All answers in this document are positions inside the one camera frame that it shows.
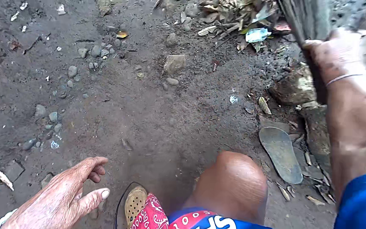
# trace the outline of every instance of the blue shorts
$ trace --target blue shorts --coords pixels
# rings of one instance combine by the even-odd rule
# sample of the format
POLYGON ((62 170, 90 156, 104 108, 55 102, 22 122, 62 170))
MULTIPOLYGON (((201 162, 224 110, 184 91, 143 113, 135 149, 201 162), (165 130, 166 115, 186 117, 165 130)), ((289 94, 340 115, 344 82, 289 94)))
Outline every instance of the blue shorts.
MULTIPOLYGON (((185 208, 168 217, 170 229, 263 229, 265 226, 224 218, 201 207, 185 208)), ((335 229, 366 228, 366 175, 352 180, 346 187, 335 229)))

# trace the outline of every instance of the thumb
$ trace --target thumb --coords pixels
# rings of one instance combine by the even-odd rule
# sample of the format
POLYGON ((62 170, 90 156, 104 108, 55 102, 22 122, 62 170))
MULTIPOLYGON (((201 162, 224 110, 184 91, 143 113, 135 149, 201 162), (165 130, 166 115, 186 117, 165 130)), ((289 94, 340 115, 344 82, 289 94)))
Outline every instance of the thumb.
POLYGON ((102 188, 94 190, 79 200, 79 207, 77 214, 83 217, 96 209, 99 204, 109 196, 109 189, 102 188))

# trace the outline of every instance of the litter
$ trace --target litter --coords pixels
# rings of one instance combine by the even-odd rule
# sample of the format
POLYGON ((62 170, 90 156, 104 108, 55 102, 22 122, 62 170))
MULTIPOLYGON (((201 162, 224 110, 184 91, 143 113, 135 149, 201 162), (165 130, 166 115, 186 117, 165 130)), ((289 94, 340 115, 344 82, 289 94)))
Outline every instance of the litter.
POLYGON ((268 32, 266 28, 250 29, 245 35, 245 40, 248 43, 260 42, 265 40, 271 32, 268 32))

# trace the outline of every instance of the large rock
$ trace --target large rock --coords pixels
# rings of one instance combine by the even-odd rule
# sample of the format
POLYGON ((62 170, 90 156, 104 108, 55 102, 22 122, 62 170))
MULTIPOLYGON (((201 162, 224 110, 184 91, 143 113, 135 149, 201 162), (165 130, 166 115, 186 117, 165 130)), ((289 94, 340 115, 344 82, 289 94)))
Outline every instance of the large rock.
POLYGON ((306 122, 307 144, 312 155, 326 171, 330 170, 330 138, 326 123, 326 106, 306 108, 301 115, 306 122))
POLYGON ((269 88, 272 96, 283 105, 299 105, 316 100, 316 90, 309 67, 292 71, 269 88))
POLYGON ((164 70, 167 74, 173 74, 176 71, 186 67, 187 61, 185 55, 168 55, 164 70))

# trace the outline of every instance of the small stone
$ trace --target small stone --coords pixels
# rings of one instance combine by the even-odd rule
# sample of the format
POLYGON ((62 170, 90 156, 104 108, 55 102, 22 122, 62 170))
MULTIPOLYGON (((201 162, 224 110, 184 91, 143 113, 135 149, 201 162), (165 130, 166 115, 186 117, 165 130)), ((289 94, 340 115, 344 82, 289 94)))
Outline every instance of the small stone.
POLYGON ((36 143, 36 138, 28 140, 23 144, 22 149, 23 150, 30 150, 35 145, 35 143, 36 143))
POLYGON ((185 55, 168 55, 164 70, 167 74, 173 74, 176 71, 186 67, 187 61, 185 55))
POLYGON ((101 46, 100 45, 94 45, 93 49, 90 52, 92 57, 99 57, 101 54, 101 46))
POLYGON ((88 52, 88 49, 86 49, 86 48, 79 49, 79 56, 84 59, 85 56, 87 55, 87 52, 88 52))
POLYGON ((168 35, 168 37, 166 38, 166 46, 167 47, 173 47, 177 44, 177 38, 176 38, 176 34, 175 33, 171 33, 168 35))
POLYGON ((77 67, 74 65, 71 65, 69 67, 69 71, 68 71, 69 77, 70 78, 74 78, 77 75, 77 67))
POLYGON ((179 80, 176 80, 176 79, 173 79, 173 78, 167 78, 166 79, 166 81, 170 84, 170 85, 172 85, 172 86, 176 86, 176 85, 178 85, 179 84, 179 80))
POLYGON ((54 126, 54 132, 55 133, 59 133, 60 132, 60 130, 61 130, 61 127, 62 127, 62 124, 57 124, 57 125, 55 125, 54 126))
POLYGON ((106 49, 101 50, 101 57, 104 57, 109 54, 109 51, 106 49))
POLYGON ((41 104, 36 104, 35 117, 45 117, 46 107, 41 104))
POLYGON ((56 122, 57 121, 57 112, 52 112, 49 115, 50 121, 56 122))
POLYGON ((42 186, 42 189, 44 189, 44 187, 46 187, 46 185, 48 185, 48 183, 50 182, 50 180, 53 178, 53 174, 52 173, 48 173, 45 178, 43 178, 43 180, 40 182, 40 185, 42 186))
POLYGON ((71 80, 67 81, 67 86, 72 88, 74 86, 73 81, 71 80))

